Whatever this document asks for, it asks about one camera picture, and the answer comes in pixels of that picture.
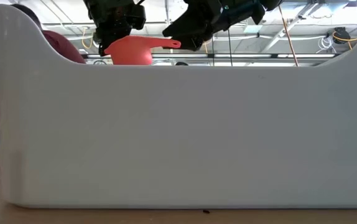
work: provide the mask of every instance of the robotic arm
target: robotic arm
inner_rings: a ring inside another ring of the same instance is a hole
[[[144,6],[133,0],[84,0],[97,28],[94,40],[99,53],[115,40],[141,30],[146,22]],[[259,24],[266,11],[275,9],[282,0],[184,0],[188,9],[162,34],[182,43],[181,49],[199,50],[202,44],[220,30],[252,17]]]

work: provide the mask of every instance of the ceiling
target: ceiling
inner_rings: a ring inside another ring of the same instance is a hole
[[[324,0],[325,4],[312,7],[313,13],[297,16],[304,7],[310,7],[310,0],[286,0],[282,4],[283,15],[289,26],[294,50],[298,54],[340,54],[349,50],[348,45],[331,44],[323,36],[331,34],[335,27],[346,27],[352,37],[357,37],[357,6],[350,0]],[[68,37],[83,54],[97,54],[98,49],[91,42],[91,33],[95,26],[88,18],[87,9],[82,0],[0,0],[0,4],[19,2],[31,8],[43,23],[44,29],[50,29]],[[174,21],[187,5],[183,0],[145,0],[147,24],[143,30],[133,30],[133,35],[162,37],[167,27],[167,18]],[[213,41],[207,43],[198,52],[186,50],[154,49],[154,53],[164,54],[288,54],[289,42],[284,32],[278,9],[268,12],[257,26],[252,19],[247,19],[232,26],[228,32],[215,34]]]

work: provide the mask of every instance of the wooden table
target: wooden table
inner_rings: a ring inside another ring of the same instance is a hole
[[[357,224],[357,210],[40,210],[1,200],[0,224]]]

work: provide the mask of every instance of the maroon cloth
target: maroon cloth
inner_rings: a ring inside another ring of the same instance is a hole
[[[42,30],[42,33],[49,44],[54,50],[60,53],[60,55],[73,62],[86,63],[77,48],[63,35],[50,30]]]

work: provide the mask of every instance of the orange object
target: orange object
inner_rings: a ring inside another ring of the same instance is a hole
[[[151,48],[180,46],[177,40],[128,35],[113,42],[104,52],[111,56],[114,65],[151,65]]]

